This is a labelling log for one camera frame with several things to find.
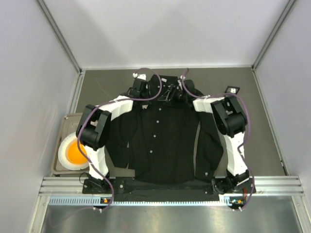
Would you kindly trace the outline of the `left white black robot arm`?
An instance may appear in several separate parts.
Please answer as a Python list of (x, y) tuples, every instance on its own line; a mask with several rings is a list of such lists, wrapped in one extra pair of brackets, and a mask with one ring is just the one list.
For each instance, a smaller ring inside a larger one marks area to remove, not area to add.
[(131, 112), (135, 102), (143, 101), (141, 94), (147, 89), (146, 76), (138, 75), (126, 93), (107, 103), (85, 107), (76, 130), (77, 148), (86, 158), (92, 178), (108, 180), (104, 148), (109, 139), (111, 122)]

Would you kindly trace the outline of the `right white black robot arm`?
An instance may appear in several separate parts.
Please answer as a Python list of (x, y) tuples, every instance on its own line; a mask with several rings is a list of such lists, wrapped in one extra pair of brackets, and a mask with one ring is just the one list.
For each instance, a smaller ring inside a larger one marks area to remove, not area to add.
[(249, 122), (245, 103), (234, 93), (227, 92), (214, 96), (196, 94), (189, 90), (185, 82), (184, 76), (172, 84), (168, 84), (168, 79), (161, 80), (158, 89), (164, 90), (164, 93), (159, 95), (158, 100), (168, 102), (183, 96), (192, 97), (196, 112), (212, 114), (218, 133), (224, 136), (228, 157), (226, 177), (222, 180), (212, 178), (212, 187), (218, 194), (244, 189), (251, 175), (244, 155), (244, 145), (248, 140), (245, 135), (250, 134), (245, 132)]

